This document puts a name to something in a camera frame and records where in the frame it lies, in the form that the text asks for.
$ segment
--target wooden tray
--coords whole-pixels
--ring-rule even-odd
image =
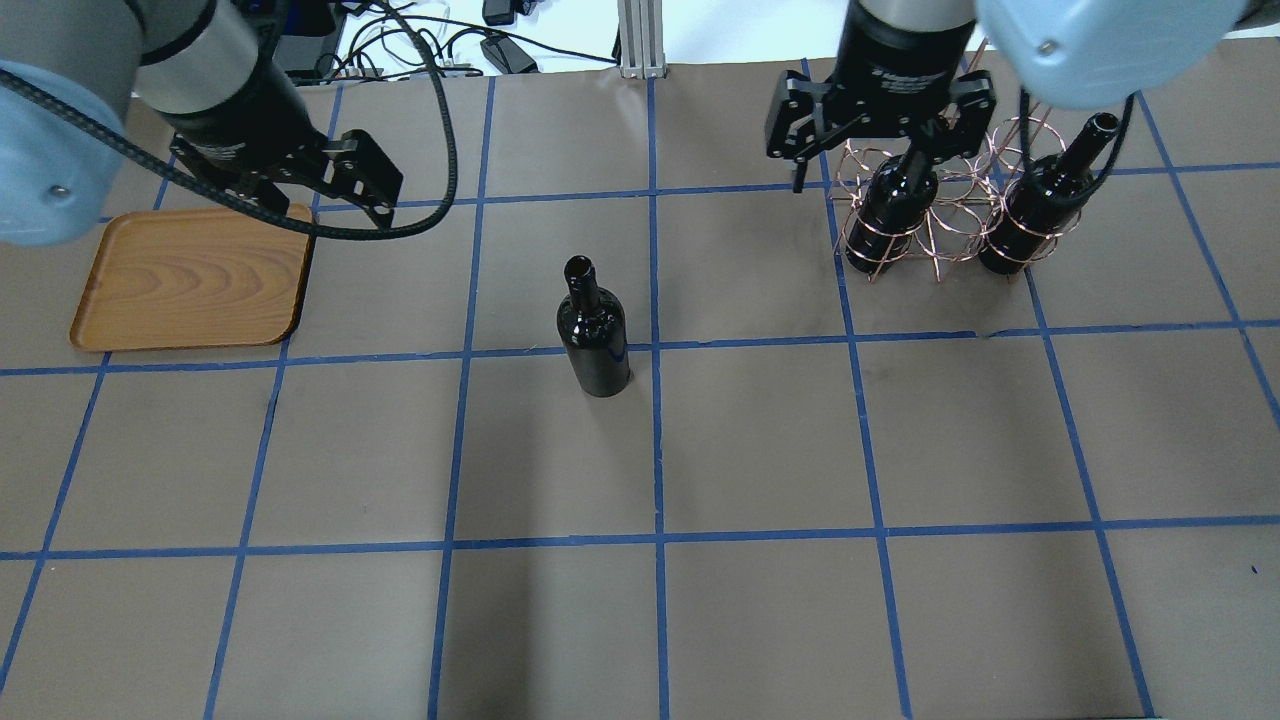
[[[311,220],[305,205],[289,217]],[[102,231],[70,341],[106,352],[271,345],[298,324],[315,238],[223,208],[129,213]]]

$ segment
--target blue grid line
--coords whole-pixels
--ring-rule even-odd
[[[458,487],[462,479],[462,439],[466,429],[467,391],[471,383],[471,346],[475,341],[476,295],[480,286],[480,252],[484,234],[485,183],[489,177],[489,146],[493,136],[494,78],[489,78],[485,96],[484,136],[480,145],[480,181],[476,187],[475,234],[471,240],[471,283],[467,290],[467,324],[462,341],[462,372],[458,378],[458,409],[453,420],[453,460],[449,465],[449,498],[444,514],[444,547],[440,555],[440,584],[435,598],[435,633],[431,641],[431,674],[429,678],[426,715],[439,716],[440,674],[444,666],[444,629],[449,607],[449,578],[453,573],[454,533],[458,524]]]
[[[170,152],[168,163],[169,167],[173,168],[177,161],[178,158],[175,158],[173,152]],[[169,191],[169,178],[160,178],[160,190],[156,191],[156,201],[151,204],[152,210],[159,210],[160,206],[164,205],[164,193],[168,191]]]
[[[262,470],[266,468],[266,451],[271,443],[271,428],[275,425],[275,409],[284,386],[284,360],[289,355],[289,338],[280,343],[280,355],[275,363],[275,380],[271,384],[271,397],[262,418],[262,434],[257,442],[257,457],[253,461],[253,478],[250,482],[248,498],[244,502],[244,520],[241,524],[239,544],[236,551],[236,566],[232,569],[230,589],[227,592],[227,607],[223,611],[223,625],[218,633],[218,650],[214,653],[214,669],[209,675],[209,692],[205,696],[205,720],[212,720],[214,705],[218,702],[218,688],[223,679],[223,665],[227,661],[227,646],[232,637],[232,623],[236,618],[236,605],[239,602],[241,579],[244,577],[244,550],[248,547],[250,533],[253,529],[253,515],[257,510],[259,489],[262,486]]]
[[[461,360],[462,352],[384,352],[375,355],[317,355],[289,357],[285,365],[351,365],[353,363],[412,363],[419,360]]]
[[[27,615],[31,614],[31,605],[36,600],[36,585],[45,571],[45,562],[49,557],[49,548],[54,544],[54,533],[58,530],[58,520],[61,519],[63,507],[67,505],[67,495],[72,488],[72,478],[76,477],[76,465],[79,462],[81,450],[84,447],[84,436],[88,433],[90,420],[93,418],[93,409],[97,406],[97,397],[102,392],[102,380],[106,379],[104,372],[111,363],[111,354],[102,355],[102,361],[97,366],[97,378],[93,380],[93,391],[84,405],[84,415],[81,418],[79,430],[76,433],[76,442],[72,445],[70,456],[67,459],[67,469],[63,471],[63,482],[58,486],[58,497],[54,501],[54,510],[49,515],[49,524],[45,525],[45,538],[40,543],[40,553],[36,556],[36,565],[31,569],[31,580],[27,583],[27,592],[22,596],[22,605],[18,609],[18,618],[14,620],[13,632],[9,635],[9,644],[5,647],[4,661],[0,662],[0,693],[4,693],[5,683],[9,682],[9,670],[13,667],[14,655],[18,652],[18,642],[27,624]]]
[[[1044,534],[1089,532],[1096,527],[1107,530],[1158,530],[1194,528],[1249,528],[1280,525],[1280,515],[1220,515],[1188,518],[1130,518],[1102,520],[1065,520],[1051,523],[991,523],[970,525],[890,525],[883,529],[870,528],[783,528],[763,530],[699,530],[664,532],[663,542],[672,543],[730,543],[730,542],[785,542],[809,539],[858,539],[886,536],[891,538],[908,537],[957,537],[957,536],[1005,536],[1005,534]],[[453,550],[485,551],[531,547],[596,547],[618,544],[653,544],[658,542],[657,533],[623,534],[585,534],[585,536],[545,536],[515,538],[476,538],[454,539]],[[445,547],[443,539],[323,543],[323,544],[266,544],[209,547],[137,547],[137,548],[99,548],[99,550],[50,550],[0,552],[0,562],[32,561],[44,556],[46,560],[119,560],[156,557],[279,557],[293,555],[352,555],[352,553],[394,553],[440,551]]]
[[[326,137],[333,140],[338,132],[338,115],[342,113],[343,88],[338,86],[333,95],[333,108],[329,110],[329,131]],[[316,215],[320,206],[320,192],[311,193],[311,214]],[[221,685],[223,666],[227,661],[227,646],[230,642],[232,624],[236,618],[236,606],[239,602],[239,585],[244,577],[244,559],[248,555],[248,541],[253,529],[253,516],[257,511],[257,497],[262,486],[262,471],[266,469],[266,452],[271,442],[271,429],[275,425],[275,410],[280,398],[280,389],[284,387],[284,372],[288,368],[289,345],[292,337],[285,337],[280,342],[280,352],[275,359],[275,379],[271,383],[271,396],[266,404],[266,414],[262,418],[262,434],[259,438],[257,457],[253,461],[253,478],[250,482],[248,498],[244,502],[244,520],[241,524],[239,544],[234,548],[236,565],[232,569],[230,588],[227,592],[227,607],[223,611],[223,626],[218,634],[218,650],[214,652],[214,667],[209,676],[209,692],[205,696],[205,720],[212,720],[214,707],[218,703],[218,691]],[[244,363],[221,363],[218,369],[228,366],[246,365]]]
[[[1225,163],[1220,165],[1175,165],[1174,172],[1178,173],[1230,173],[1242,170],[1271,170],[1280,169],[1280,163]],[[1115,176],[1162,176],[1167,174],[1170,168],[1116,168],[1112,170]],[[957,178],[947,178],[945,182],[960,182]],[[805,183],[809,190],[826,188],[826,184],[819,181],[810,181]],[[689,186],[689,187],[652,187],[652,188],[636,188],[636,190],[604,190],[593,192],[552,192],[552,193],[535,193],[535,195],[503,195],[497,197],[485,197],[484,202],[489,205],[497,204],[509,204],[509,202],[557,202],[563,200],[604,200],[611,197],[646,197],[649,195],[717,195],[717,193],[733,193],[733,192],[782,192],[790,191],[791,183],[755,183],[755,184],[718,184],[718,186]],[[480,200],[476,197],[458,197],[453,201],[454,205],[476,205]],[[436,208],[440,205],[439,199],[431,200],[402,200],[396,204],[397,208]],[[358,206],[349,202],[334,202],[328,205],[316,206],[317,213],[346,213],[351,210],[360,210]],[[110,218],[102,218],[100,222],[110,220]]]
[[[1204,256],[1204,264],[1208,265],[1210,273],[1213,275],[1213,282],[1217,283],[1217,291],[1222,296],[1222,304],[1226,305],[1226,311],[1231,315],[1231,320],[1235,323],[1240,322],[1240,310],[1235,305],[1235,300],[1231,297],[1231,291],[1226,287],[1226,281],[1222,278],[1222,273],[1217,266],[1217,261],[1213,259],[1213,251],[1208,246],[1208,240],[1204,237],[1204,232],[1201,228],[1199,220],[1196,218],[1196,210],[1192,209],[1190,200],[1187,197],[1187,191],[1183,188],[1183,182],[1178,177],[1178,170],[1174,169],[1172,158],[1169,155],[1169,147],[1165,146],[1165,140],[1160,135],[1160,128],[1156,126],[1156,115],[1151,111],[1151,106],[1147,104],[1147,97],[1139,92],[1138,102],[1142,105],[1142,114],[1147,118],[1147,124],[1151,127],[1151,136],[1156,140],[1156,149],[1160,150],[1160,158],[1165,161],[1165,167],[1169,169],[1169,179],[1174,183],[1174,192],[1178,193],[1178,201],[1183,206],[1183,213],[1187,215],[1187,223],[1192,228],[1192,234],[1196,236],[1196,243],[1201,249],[1201,254]],[[1253,366],[1253,374],[1258,379],[1258,386],[1262,388],[1262,395],[1266,397],[1267,406],[1271,409],[1271,420],[1280,428],[1280,402],[1276,401],[1275,389],[1271,387],[1271,380],[1267,379],[1267,373],[1262,368],[1262,361],[1258,359],[1258,352],[1253,347],[1253,340],[1249,333],[1242,327],[1239,329],[1240,341],[1244,343],[1244,352],[1249,357],[1249,365]]]
[[[1032,307],[1036,310],[1036,323],[1042,328],[1044,322],[1044,307],[1041,305],[1039,292],[1036,290],[1036,278],[1029,269],[1024,270],[1027,277],[1027,290],[1032,297]],[[1098,541],[1098,553],[1102,559],[1102,569],[1107,577],[1107,585],[1111,589],[1111,602],[1115,605],[1116,619],[1120,623],[1120,637],[1124,641],[1125,653],[1129,656],[1129,669],[1133,673],[1133,682],[1138,689],[1138,700],[1146,717],[1155,717],[1156,711],[1151,702],[1151,691],[1147,688],[1147,676],[1142,669],[1142,659],[1138,656],[1138,643],[1133,637],[1133,628],[1129,624],[1129,611],[1125,607],[1124,593],[1120,589],[1120,579],[1116,575],[1115,562],[1111,557],[1111,544],[1107,541],[1106,527],[1102,524],[1102,511],[1098,507],[1098,498],[1093,492],[1093,479],[1089,477],[1089,466],[1084,460],[1084,446],[1080,443],[1080,433],[1075,425],[1075,414],[1071,411],[1071,401],[1066,395],[1066,383],[1062,380],[1062,368],[1057,361],[1057,351],[1053,348],[1053,338],[1048,332],[1041,336],[1044,343],[1044,355],[1048,359],[1050,372],[1053,375],[1053,387],[1057,391],[1057,401],[1062,406],[1062,420],[1066,423],[1066,434],[1071,442],[1071,452],[1075,456],[1075,466],[1080,475],[1080,488],[1084,491],[1084,501],[1089,509],[1091,525]]]
[[[658,635],[658,717],[671,719],[671,661],[667,644],[667,516],[662,464],[662,334],[658,329],[658,101],[654,78],[645,81],[649,140],[649,332],[653,375],[654,600]]]
[[[838,334],[805,337],[763,337],[744,340],[680,340],[662,343],[662,350],[700,350],[705,347],[769,347],[778,345],[837,345],[849,338]]]
[[[931,340],[975,340],[975,338],[1005,338],[1005,337],[1039,337],[1046,332],[1051,336],[1082,336],[1082,334],[1133,334],[1156,332],[1197,332],[1197,331],[1222,331],[1242,328],[1280,328],[1280,319],[1263,320],[1210,320],[1198,323],[1151,323],[1135,325],[1064,325],[1050,328],[1011,328],[996,331],[993,333],[979,334],[975,331],[924,331],[904,333],[854,333],[854,342],[918,342]],[[846,336],[797,336],[797,337],[764,337],[764,338],[724,338],[724,340],[677,340],[664,341],[662,350],[698,350],[707,347],[759,347],[759,346],[800,346],[800,345],[840,345],[847,342]],[[646,342],[630,342],[627,350],[632,352],[648,352],[653,346]],[[494,350],[474,350],[471,357],[526,357],[532,355],[563,355],[564,348],[549,347],[504,347]],[[355,363],[415,363],[428,360],[461,360],[461,350],[439,352],[384,352],[371,355],[314,355],[302,357],[288,357],[284,364],[294,365],[346,365]],[[275,368],[276,360],[238,360],[228,363],[142,363],[142,364],[116,364],[111,363],[106,368],[106,374],[128,373],[200,373],[220,370],[255,370]],[[99,372],[96,365],[69,365],[46,368],[0,368],[0,378],[5,377],[32,377],[32,375],[92,375]]]
[[[804,183],[806,188],[818,190],[823,184],[820,182],[806,182]],[[773,182],[773,183],[756,183],[756,184],[721,184],[721,186],[708,186],[708,187],[654,187],[652,192],[657,195],[714,195],[714,193],[727,193],[727,192],[791,192],[791,183],[788,182]]]
[[[530,547],[596,547],[609,544],[653,544],[653,533],[627,533],[618,536],[559,536],[538,538],[489,538],[453,541],[454,550],[513,550]]]
[[[800,67],[809,74],[809,59],[800,60]],[[822,168],[823,192],[831,197],[831,168],[827,165],[827,154],[818,155]],[[835,250],[833,261],[836,265],[836,284],[840,291],[840,311],[845,320],[845,336],[849,345],[849,369],[852,375],[854,398],[858,404],[858,428],[861,433],[863,461],[867,468],[867,491],[870,496],[872,519],[876,524],[876,552],[879,556],[881,585],[884,592],[884,615],[888,623],[890,646],[893,653],[893,673],[897,678],[897,700],[902,716],[911,720],[911,693],[906,678],[906,659],[902,651],[902,632],[897,616],[897,594],[893,589],[893,569],[888,553],[888,538],[884,534],[884,514],[879,500],[879,482],[876,477],[876,454],[872,448],[870,421],[867,418],[867,396],[863,388],[863,370],[858,356],[858,340],[855,337],[854,315],[849,304],[849,288],[845,281],[844,252],[840,252],[840,229],[836,223],[836,208],[831,202],[827,206],[827,229],[831,233],[831,245]]]

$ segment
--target black cable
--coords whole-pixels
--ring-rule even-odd
[[[430,47],[428,47],[426,41],[413,32],[413,28],[396,12],[394,8],[387,0],[374,0],[379,5],[387,9],[401,27],[415,38],[413,46],[417,49],[419,54],[422,55],[428,65],[428,77],[431,78],[431,86],[435,90],[435,99],[439,102],[440,109],[440,124],[444,131],[444,147],[448,155],[448,184],[444,190],[444,196],[440,199],[440,205],[426,218],[411,223],[408,225],[402,225],[398,228],[375,228],[375,229],[360,229],[360,228],[340,228],[334,225],[323,225],[319,223],[307,223],[302,220],[294,220],[285,215],[265,210],[252,202],[241,200],[228,195],[216,187],[196,179],[175,168],[170,168],[168,163],[156,158],[155,155],[147,152],[146,150],[138,147],[128,138],[120,136],[115,131],[108,128],[102,123],[90,118],[84,113],[81,113],[76,108],[72,108],[67,102],[59,100],[58,97],[45,92],[44,90],[36,87],[35,85],[24,81],[23,78],[0,68],[0,87],[5,87],[15,92],[23,100],[27,100],[40,108],[52,113],[59,119],[72,124],[81,132],[84,132],[90,137],[93,137],[99,142],[106,145],[111,150],[115,150],[120,155],[124,155],[129,160],[133,160],[138,165],[142,165],[147,170],[166,178],[169,182],[177,184],[178,187],[184,187],[201,197],[206,197],[248,215],[253,219],[262,220],[270,225],[275,225],[282,229],[291,232],[300,232],[307,234],[315,234],[317,237],[330,237],[335,240],[397,240],[402,237],[410,237],[419,234],[421,232],[429,231],[438,225],[444,215],[453,206],[454,193],[458,187],[458,147],[453,137],[453,120],[449,117],[449,106],[444,97],[444,85],[440,82],[440,68],[435,64],[435,59],[431,56]]]
[[[356,55],[356,69],[360,70],[361,77],[378,77],[378,68],[374,65],[374,59],[369,56],[367,53],[361,53]]]
[[[433,35],[431,31],[426,29],[425,27],[424,28],[419,28],[417,32],[419,33],[424,33],[425,32],[428,36],[430,36],[431,41],[435,42],[435,56],[439,58],[440,56],[440,50],[439,50],[440,41],[435,37],[435,35]],[[379,41],[380,45],[381,45],[381,47],[383,47],[383,53],[387,53],[388,55],[390,55],[392,58],[394,58],[402,65],[407,65],[410,68],[421,68],[422,63],[415,63],[413,60],[406,60],[404,58],[401,58],[390,47],[387,46],[387,38],[389,36],[392,36],[392,35],[402,35],[402,33],[403,33],[403,31],[399,31],[399,29],[397,29],[394,32],[390,32],[390,33],[384,32],[381,35],[381,40]]]
[[[1115,145],[1111,146],[1111,154],[1107,155],[1107,163],[1102,167],[1098,177],[1093,181],[1093,184],[1087,187],[1079,195],[1073,195],[1070,197],[1062,199],[1056,195],[1044,192],[1044,188],[1039,184],[1039,179],[1032,173],[1032,141],[1030,141],[1030,123],[1027,122],[1032,114],[1032,96],[1023,87],[1018,95],[1018,133],[1019,141],[1023,145],[1023,179],[1030,186],[1032,191],[1036,192],[1037,197],[1044,200],[1050,205],[1068,206],[1083,202],[1093,196],[1094,192],[1102,187],[1102,183],[1111,177],[1111,170],[1116,167],[1116,160],[1120,159],[1120,149],[1124,146],[1124,138],[1129,133],[1129,120],[1133,119],[1133,102],[1138,94],[1133,94],[1124,101],[1124,113],[1120,115],[1120,129],[1116,132]]]
[[[321,53],[320,56],[316,58],[316,64],[311,65],[311,72],[314,72],[319,77],[325,77],[325,74],[328,74],[320,69],[320,64],[324,63],[325,58],[333,58],[334,61],[338,63],[342,61],[342,58],[339,58],[337,53]]]
[[[404,9],[407,9],[407,8],[412,6],[412,5],[413,5],[413,3],[407,3],[404,5],[401,5],[399,8],[397,8],[397,12],[403,12]],[[379,15],[379,17],[369,20],[369,22],[366,22],[362,26],[360,26],[356,29],[355,35],[351,36],[351,42],[347,45],[347,56],[351,56],[352,54],[355,54],[355,47],[360,42],[360,36],[361,35],[364,35],[369,28],[379,26],[381,23],[385,23],[390,18],[387,15],[387,13],[383,13],[381,15]]]
[[[374,37],[369,38],[364,45],[361,45],[360,47],[357,47],[353,51],[348,53],[347,56],[340,63],[338,63],[337,67],[334,67],[332,76],[328,78],[329,82],[332,82],[334,79],[339,79],[338,74],[344,68],[347,68],[348,65],[352,65],[352,64],[355,64],[356,68],[358,68],[361,70],[361,73],[364,73],[365,68],[361,64],[361,58],[364,58],[365,60],[367,60],[370,65],[374,64],[374,60],[365,53],[365,50],[369,50],[370,47],[372,47],[378,42],[381,42],[384,38],[387,38],[387,37],[389,37],[392,35],[404,35],[404,31],[399,29],[399,28],[397,28],[397,29],[387,29],[387,31],[383,31],[383,32],[375,35]],[[417,64],[411,64],[411,67],[425,67],[425,65],[422,65],[421,63],[417,63]]]
[[[558,55],[570,55],[572,58],[582,58],[584,60],[595,60],[596,63],[607,63],[609,65],[617,65],[618,64],[618,61],[614,60],[613,58],[602,58],[599,55],[591,55],[590,53],[579,53],[577,50],[566,50],[563,47],[554,47],[552,45],[547,45],[545,42],[540,42],[538,40],[534,40],[532,37],[525,37],[524,35],[516,35],[515,32],[508,32],[508,31],[504,31],[504,29],[498,29],[498,28],[493,28],[493,27],[488,27],[488,26],[479,26],[479,24],[475,24],[475,23],[467,23],[467,22],[462,22],[462,20],[453,20],[453,19],[449,19],[449,18],[438,18],[435,15],[402,15],[402,17],[406,20],[429,20],[429,22],[444,23],[444,24],[451,24],[451,26],[460,26],[460,27],[466,27],[466,28],[474,28],[474,29],[477,29],[477,31],[481,31],[481,32],[485,32],[485,33],[492,33],[492,35],[509,37],[512,40],[524,40],[525,42],[527,42],[530,45],[535,45],[538,47],[541,47],[543,50],[548,50],[548,51],[556,53]],[[375,22],[385,22],[385,18],[379,18],[378,20],[371,20],[371,23],[375,23]]]
[[[452,69],[451,68],[442,68],[442,69],[444,72],[451,72],[452,70],[452,72],[461,73],[461,77],[484,77],[484,70],[481,70],[480,68],[452,68]],[[424,68],[416,68],[416,69],[412,69],[412,70],[404,70],[404,72],[401,72],[401,73],[392,73],[392,74],[380,76],[380,77],[361,78],[361,79],[357,79],[355,82],[356,82],[356,85],[364,85],[366,82],[393,82],[393,81],[403,79],[403,78],[407,78],[407,77],[420,76],[420,74],[422,74],[425,72],[426,70]]]
[[[444,41],[444,51],[448,53],[451,60],[453,59],[453,44],[468,35],[481,35],[484,37],[502,37],[500,35],[488,32],[488,29],[480,29],[474,27],[462,28],[458,32],[451,35],[449,38]]]

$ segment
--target copper wire rack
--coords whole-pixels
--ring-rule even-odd
[[[986,41],[979,46],[970,69],[979,67],[986,46]],[[1032,145],[1034,146],[1036,140],[1042,133],[1048,133],[1057,143],[1057,151],[1062,151],[1066,149],[1066,141],[1048,123],[1051,111],[1052,108],[1041,102],[1030,106],[1027,123],[1030,129]],[[1007,214],[1009,201],[1020,182],[1023,151],[1016,145],[1016,138],[1021,120],[1020,115],[1004,119],[987,133],[986,142],[977,156],[972,159],[957,158],[940,167],[937,169],[938,196],[929,211],[916,227],[899,233],[884,232],[859,217],[876,169],[893,152],[884,147],[865,145],[861,141],[845,142],[828,197],[832,202],[847,202],[841,240],[835,250],[840,254],[852,254],[876,264],[877,269],[868,275],[868,282],[876,282],[892,263],[928,260],[933,264],[934,281],[941,283],[956,266],[977,258],[984,247],[991,247],[1001,258],[1024,268],[1048,258],[1057,249],[1059,240],[1079,224],[1079,211],[1065,228],[1053,233],[1036,232],[1018,224],[1023,231],[1041,238],[1039,247],[1028,260],[1011,259],[988,242],[991,232]],[[858,224],[890,240],[886,243],[883,256],[868,258],[863,252],[850,249],[849,237]],[[1010,275],[1010,282],[1016,277],[1016,273]]]

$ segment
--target dark glass bottle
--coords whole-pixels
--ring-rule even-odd
[[[872,176],[858,210],[860,222],[849,233],[845,249],[849,264],[868,275],[888,268],[911,237],[886,236],[919,225],[937,195],[938,174],[924,152],[911,146],[902,155],[884,160]]]
[[[631,379],[622,304],[595,284],[595,265],[582,255],[564,264],[564,281],[568,296],[556,314],[556,327],[573,364],[573,374],[588,395],[617,395]]]
[[[1032,164],[1030,179],[1018,181],[1007,211],[987,236],[978,260],[993,273],[1011,275],[1036,256],[1046,234],[1061,231],[1089,199],[1094,178],[1089,165],[1120,131],[1111,113],[1098,113],[1060,155]]]

